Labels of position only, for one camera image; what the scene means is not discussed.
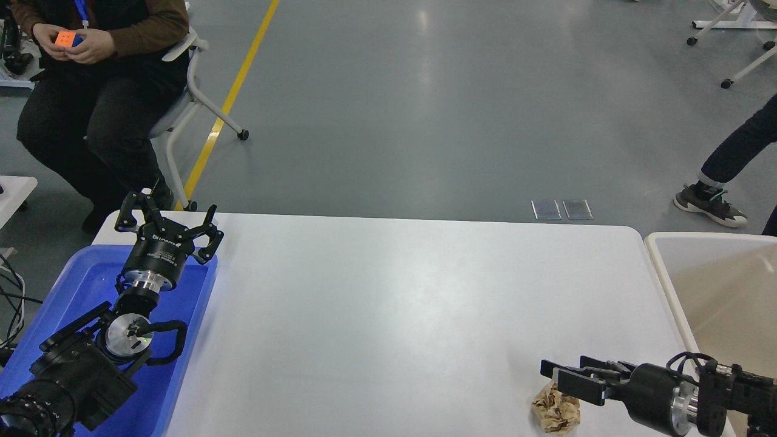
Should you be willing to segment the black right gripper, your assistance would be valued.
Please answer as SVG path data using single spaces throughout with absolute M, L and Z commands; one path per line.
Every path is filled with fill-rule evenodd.
M 586 403 L 603 406 L 606 398 L 624 403 L 630 418 L 664 435 L 685 436 L 691 431 L 688 409 L 697 385 L 676 371 L 653 364 L 601 361 L 580 356 L 578 366 L 541 360 L 540 374 L 557 389 Z M 608 384 L 614 384 L 609 390 Z

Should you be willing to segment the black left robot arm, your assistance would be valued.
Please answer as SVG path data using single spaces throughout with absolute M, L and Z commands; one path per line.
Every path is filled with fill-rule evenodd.
M 214 224 L 216 205 L 200 226 L 166 218 L 154 191 L 131 192 L 115 229 L 137 238 L 118 274 L 114 303 L 102 302 L 41 343 L 32 379 L 2 398 L 3 436 L 72 436 L 76 425 L 95 430 L 138 390 L 143 366 L 175 362 L 188 324 L 151 321 L 163 291 L 174 290 L 189 258 L 214 259 L 224 232 Z

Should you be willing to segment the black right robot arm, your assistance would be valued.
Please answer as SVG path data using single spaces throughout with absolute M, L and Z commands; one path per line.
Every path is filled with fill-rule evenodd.
M 721 436 L 730 410 L 747 416 L 747 435 L 775 435 L 775 379 L 707 354 L 684 351 L 663 366 L 583 355 L 575 367 L 543 360 L 540 373 L 577 400 L 622 402 L 633 421 L 664 435 L 685 436 L 695 428 Z

